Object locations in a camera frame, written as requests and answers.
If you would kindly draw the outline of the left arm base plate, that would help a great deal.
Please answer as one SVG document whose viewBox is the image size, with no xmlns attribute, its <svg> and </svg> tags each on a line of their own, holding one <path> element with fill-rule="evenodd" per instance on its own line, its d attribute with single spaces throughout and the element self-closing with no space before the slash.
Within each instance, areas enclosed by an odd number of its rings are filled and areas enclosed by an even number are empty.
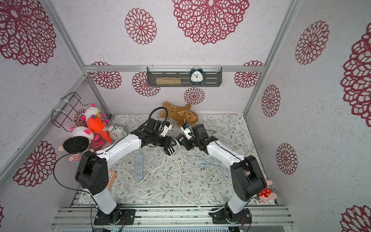
<svg viewBox="0 0 371 232">
<path fill-rule="evenodd" d="M 115 209 L 111 214 L 104 214 L 98 210 L 93 225 L 132 225 L 134 223 L 136 210 Z"/>
</svg>

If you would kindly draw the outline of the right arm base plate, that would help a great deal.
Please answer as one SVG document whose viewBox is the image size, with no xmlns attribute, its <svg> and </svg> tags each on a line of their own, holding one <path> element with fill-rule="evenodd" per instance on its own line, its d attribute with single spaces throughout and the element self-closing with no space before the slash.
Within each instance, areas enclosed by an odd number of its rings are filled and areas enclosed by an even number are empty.
<svg viewBox="0 0 371 232">
<path fill-rule="evenodd" d="M 233 213 L 230 209 L 224 208 L 215 213 L 209 213 L 213 224 L 250 224 L 252 215 L 248 209 L 243 209 L 239 213 Z"/>
</svg>

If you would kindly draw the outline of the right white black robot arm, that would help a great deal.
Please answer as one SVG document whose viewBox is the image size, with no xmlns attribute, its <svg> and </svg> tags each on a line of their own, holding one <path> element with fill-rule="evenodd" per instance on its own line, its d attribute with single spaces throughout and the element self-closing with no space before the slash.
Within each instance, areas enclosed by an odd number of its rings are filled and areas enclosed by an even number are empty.
<svg viewBox="0 0 371 232">
<path fill-rule="evenodd" d="M 234 194 L 226 203 L 225 210 L 232 214 L 242 212 L 248 202 L 267 187 L 254 156 L 240 155 L 227 148 L 216 137 L 209 135 L 202 124 L 191 127 L 185 123 L 181 126 L 181 131 L 182 135 L 176 140 L 187 150 L 198 148 L 230 168 Z"/>
</svg>

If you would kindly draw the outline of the pink power strip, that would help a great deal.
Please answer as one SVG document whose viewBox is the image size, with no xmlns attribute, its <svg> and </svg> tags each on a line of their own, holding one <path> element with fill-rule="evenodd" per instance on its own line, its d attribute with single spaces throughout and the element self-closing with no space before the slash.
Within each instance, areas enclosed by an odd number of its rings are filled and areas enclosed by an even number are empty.
<svg viewBox="0 0 371 232">
<path fill-rule="evenodd" d="M 114 171 L 109 171 L 108 172 L 108 177 L 109 177 L 109 182 L 108 182 L 108 189 L 111 190 L 112 186 L 113 186 L 113 183 L 117 177 L 117 174 L 116 172 Z"/>
</svg>

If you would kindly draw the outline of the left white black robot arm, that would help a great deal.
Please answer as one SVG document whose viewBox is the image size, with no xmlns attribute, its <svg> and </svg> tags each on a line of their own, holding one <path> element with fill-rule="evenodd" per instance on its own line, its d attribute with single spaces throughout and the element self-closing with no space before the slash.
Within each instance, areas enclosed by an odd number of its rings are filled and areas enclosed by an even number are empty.
<svg viewBox="0 0 371 232">
<path fill-rule="evenodd" d="M 108 189 L 108 172 L 112 165 L 131 152 L 147 145 L 160 148 L 170 155 L 175 140 L 167 135 L 170 123 L 167 121 L 168 110 L 161 106 L 154 109 L 147 120 L 125 138 L 98 152 L 86 152 L 82 155 L 75 174 L 75 180 L 88 190 L 98 209 L 106 216 L 118 211 L 118 204 Z"/>
</svg>

